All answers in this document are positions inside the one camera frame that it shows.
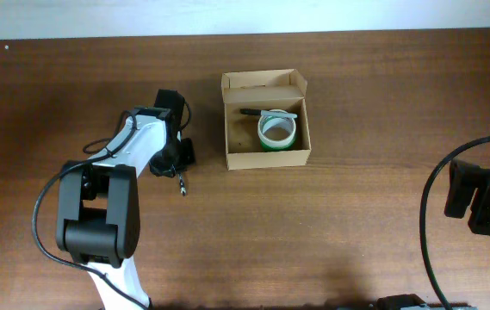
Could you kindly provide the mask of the black ballpoint pen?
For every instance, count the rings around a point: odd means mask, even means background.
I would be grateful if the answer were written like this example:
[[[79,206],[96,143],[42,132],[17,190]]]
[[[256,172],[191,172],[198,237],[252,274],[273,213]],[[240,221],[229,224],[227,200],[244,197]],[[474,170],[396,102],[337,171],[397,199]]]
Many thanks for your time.
[[[182,196],[186,196],[187,190],[186,190],[186,186],[185,186],[185,182],[183,179],[183,173],[182,172],[178,173],[178,181],[179,181],[179,187],[180,187],[180,192],[181,192]]]

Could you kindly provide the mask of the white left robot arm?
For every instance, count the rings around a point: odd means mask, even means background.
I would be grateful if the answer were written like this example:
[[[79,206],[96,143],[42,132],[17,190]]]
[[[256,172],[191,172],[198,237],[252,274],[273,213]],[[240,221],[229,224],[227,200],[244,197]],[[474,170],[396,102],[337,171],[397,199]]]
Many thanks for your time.
[[[159,90],[150,108],[122,115],[117,132],[85,164],[62,170],[56,243],[94,281],[107,309],[150,309],[133,254],[140,237],[137,179],[180,177],[195,163],[192,141],[182,138],[189,104],[175,90]]]

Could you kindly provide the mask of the beige masking tape roll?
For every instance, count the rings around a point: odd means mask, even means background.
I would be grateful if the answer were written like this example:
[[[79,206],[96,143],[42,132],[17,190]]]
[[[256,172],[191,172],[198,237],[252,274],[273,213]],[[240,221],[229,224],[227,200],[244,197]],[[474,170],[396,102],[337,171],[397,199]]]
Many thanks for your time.
[[[295,119],[260,116],[257,124],[257,135],[259,140],[290,140],[296,138],[297,125]]]

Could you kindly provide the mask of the cardboard box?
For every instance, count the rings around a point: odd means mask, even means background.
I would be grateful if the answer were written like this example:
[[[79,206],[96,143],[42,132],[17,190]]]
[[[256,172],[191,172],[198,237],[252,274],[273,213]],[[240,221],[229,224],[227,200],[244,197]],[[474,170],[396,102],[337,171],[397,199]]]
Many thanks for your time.
[[[228,170],[301,166],[312,151],[306,108],[307,80],[296,69],[227,72],[221,76]],[[287,151],[266,152],[257,135],[260,116],[240,109],[282,109],[297,114],[296,141]]]

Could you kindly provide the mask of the green tape roll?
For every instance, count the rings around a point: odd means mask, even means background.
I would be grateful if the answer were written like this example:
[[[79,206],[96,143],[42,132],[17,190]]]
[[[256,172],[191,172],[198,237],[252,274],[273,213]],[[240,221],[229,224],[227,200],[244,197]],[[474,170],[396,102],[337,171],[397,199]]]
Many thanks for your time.
[[[266,152],[279,152],[290,150],[295,143],[296,138],[285,140],[268,140],[261,139],[261,146]]]

